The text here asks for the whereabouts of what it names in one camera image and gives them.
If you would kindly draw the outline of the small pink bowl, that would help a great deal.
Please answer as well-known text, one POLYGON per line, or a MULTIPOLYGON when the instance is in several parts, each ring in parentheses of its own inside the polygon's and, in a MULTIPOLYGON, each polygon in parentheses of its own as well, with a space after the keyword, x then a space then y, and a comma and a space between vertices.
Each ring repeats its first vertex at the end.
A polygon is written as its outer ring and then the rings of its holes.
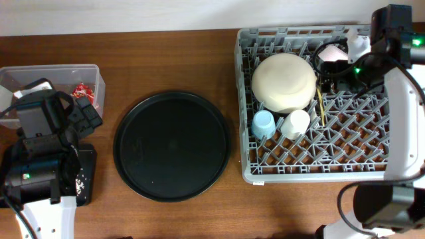
POLYGON ((335 45, 326 46, 318 55, 324 62, 336 62, 338 60, 348 60, 348 55, 335 45))

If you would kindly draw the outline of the yellow plastic spoon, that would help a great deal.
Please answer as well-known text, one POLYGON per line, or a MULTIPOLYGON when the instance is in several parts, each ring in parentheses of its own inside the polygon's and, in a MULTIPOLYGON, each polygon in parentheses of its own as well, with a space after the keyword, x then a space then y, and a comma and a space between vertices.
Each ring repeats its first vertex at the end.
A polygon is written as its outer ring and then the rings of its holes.
POLYGON ((323 96, 322 96, 322 93, 321 93, 319 87, 316 87, 316 90, 317 90, 317 97, 318 97, 318 100, 319 100, 319 107, 320 107, 320 112, 321 112, 321 124, 322 124, 323 127, 325 127, 325 109, 324 109, 324 106, 323 106, 323 96))

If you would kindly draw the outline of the cream large bowl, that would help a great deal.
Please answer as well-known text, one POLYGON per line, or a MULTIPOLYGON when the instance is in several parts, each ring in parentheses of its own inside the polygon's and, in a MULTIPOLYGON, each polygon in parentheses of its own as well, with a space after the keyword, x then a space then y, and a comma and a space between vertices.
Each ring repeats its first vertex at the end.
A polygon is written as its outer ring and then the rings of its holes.
POLYGON ((279 53, 263 60, 252 75, 252 92, 264 107, 280 114, 306 108, 315 96, 317 76, 302 57, 279 53))

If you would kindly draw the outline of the cooked rice pile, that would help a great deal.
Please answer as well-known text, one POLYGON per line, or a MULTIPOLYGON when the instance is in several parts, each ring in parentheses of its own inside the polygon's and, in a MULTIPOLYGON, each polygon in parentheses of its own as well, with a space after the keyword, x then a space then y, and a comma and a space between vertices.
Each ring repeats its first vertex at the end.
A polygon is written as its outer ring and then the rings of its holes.
POLYGON ((80 196, 90 184, 90 176, 81 168, 76 176, 76 195, 80 196))

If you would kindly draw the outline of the white plastic cup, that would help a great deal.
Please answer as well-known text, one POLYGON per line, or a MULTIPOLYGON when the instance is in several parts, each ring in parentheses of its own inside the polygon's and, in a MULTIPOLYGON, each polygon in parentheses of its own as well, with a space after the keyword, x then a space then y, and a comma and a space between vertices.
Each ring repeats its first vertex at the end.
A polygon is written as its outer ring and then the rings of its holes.
POLYGON ((307 131, 309 124, 309 114, 304 110, 296 110, 287 116, 280 131, 284 137, 295 140, 307 131))

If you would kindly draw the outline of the light blue plastic cup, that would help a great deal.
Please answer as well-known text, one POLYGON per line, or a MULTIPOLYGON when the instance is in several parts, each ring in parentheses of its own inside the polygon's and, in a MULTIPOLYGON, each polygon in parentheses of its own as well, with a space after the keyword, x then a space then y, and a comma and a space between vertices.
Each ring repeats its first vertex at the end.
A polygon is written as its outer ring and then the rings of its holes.
POLYGON ((254 114, 252 120, 252 133, 258 138, 270 139, 276 132, 274 117, 268 110, 260 110, 254 114))

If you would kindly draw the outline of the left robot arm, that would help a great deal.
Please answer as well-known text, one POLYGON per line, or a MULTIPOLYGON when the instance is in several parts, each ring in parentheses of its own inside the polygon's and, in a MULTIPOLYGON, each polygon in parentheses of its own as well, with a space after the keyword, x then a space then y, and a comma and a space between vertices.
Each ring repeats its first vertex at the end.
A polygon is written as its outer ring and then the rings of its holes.
POLYGON ((1 206, 16 214, 23 238, 73 238, 76 209, 92 197, 97 152, 81 143, 101 126, 90 100, 56 90, 19 98, 18 141, 1 162, 1 206))

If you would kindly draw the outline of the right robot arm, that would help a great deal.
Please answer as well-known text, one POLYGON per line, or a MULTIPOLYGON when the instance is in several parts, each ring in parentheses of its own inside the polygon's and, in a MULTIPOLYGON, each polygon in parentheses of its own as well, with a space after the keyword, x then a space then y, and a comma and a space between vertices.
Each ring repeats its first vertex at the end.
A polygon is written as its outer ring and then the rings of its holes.
POLYGON ((385 29, 362 39, 350 30, 348 46, 354 73, 383 81, 389 99, 388 164, 381 181, 359 181, 353 211, 317 229, 316 238, 386 238, 424 228, 424 35, 385 29))

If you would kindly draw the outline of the clear plastic waste bin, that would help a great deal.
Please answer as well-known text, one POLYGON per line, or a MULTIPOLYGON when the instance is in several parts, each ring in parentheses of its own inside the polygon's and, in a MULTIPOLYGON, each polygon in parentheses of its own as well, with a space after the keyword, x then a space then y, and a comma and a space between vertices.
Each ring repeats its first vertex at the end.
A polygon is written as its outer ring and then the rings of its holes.
POLYGON ((95 85, 96 99, 100 109, 96 110, 103 116, 106 84, 95 64, 56 64, 36 66, 9 66, 1 68, 1 111, 15 104, 19 99, 13 93, 22 90, 26 85, 40 79, 47 78, 54 86, 55 91, 68 95, 75 87, 83 82, 95 85))

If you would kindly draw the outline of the grey dishwasher rack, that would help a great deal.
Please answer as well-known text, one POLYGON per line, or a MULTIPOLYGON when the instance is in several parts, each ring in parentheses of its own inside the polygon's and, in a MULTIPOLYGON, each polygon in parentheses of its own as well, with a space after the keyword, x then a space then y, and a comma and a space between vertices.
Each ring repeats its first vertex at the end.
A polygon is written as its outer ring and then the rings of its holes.
POLYGON ((343 38, 349 26, 241 29, 234 61, 240 118, 242 177, 253 185, 381 180, 388 164, 389 99, 382 93, 355 98, 350 92, 324 93, 325 127, 318 98, 307 107, 317 118, 290 140, 277 131, 258 139, 251 131, 254 114, 264 109, 251 89, 258 65, 277 53, 310 60, 321 44, 343 38))

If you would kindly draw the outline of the red snack wrapper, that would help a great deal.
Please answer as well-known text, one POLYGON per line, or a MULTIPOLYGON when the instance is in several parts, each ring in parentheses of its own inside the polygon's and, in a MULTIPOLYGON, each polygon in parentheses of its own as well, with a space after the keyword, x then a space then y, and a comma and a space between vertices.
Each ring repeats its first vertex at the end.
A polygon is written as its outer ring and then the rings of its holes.
POLYGON ((89 102, 94 106, 94 108, 96 110, 99 110, 100 109, 99 103, 94 102, 96 99, 96 91, 94 88, 95 88, 95 85, 91 86, 81 82, 75 87, 75 89, 73 89, 70 95, 75 99, 86 97, 89 100, 89 102))

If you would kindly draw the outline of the black rectangular tray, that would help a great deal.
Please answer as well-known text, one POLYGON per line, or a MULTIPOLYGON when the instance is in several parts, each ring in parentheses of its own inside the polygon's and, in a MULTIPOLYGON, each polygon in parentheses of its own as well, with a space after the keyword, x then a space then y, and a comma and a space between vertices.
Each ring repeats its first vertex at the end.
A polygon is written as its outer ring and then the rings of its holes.
POLYGON ((97 152, 91 144, 79 145, 78 152, 31 157, 17 145, 7 148, 1 162, 1 189, 19 206, 48 199, 58 204, 63 197, 75 197, 78 206, 92 198, 97 152))

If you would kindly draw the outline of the black round tray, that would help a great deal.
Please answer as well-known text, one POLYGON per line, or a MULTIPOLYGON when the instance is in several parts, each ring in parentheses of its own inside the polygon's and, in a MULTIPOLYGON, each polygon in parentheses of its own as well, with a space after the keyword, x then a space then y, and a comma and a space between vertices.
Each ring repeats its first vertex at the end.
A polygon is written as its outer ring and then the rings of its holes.
POLYGON ((152 95, 122 118, 113 144, 116 170, 137 194, 158 202, 196 197, 220 178, 231 154, 220 110, 182 91, 152 95))

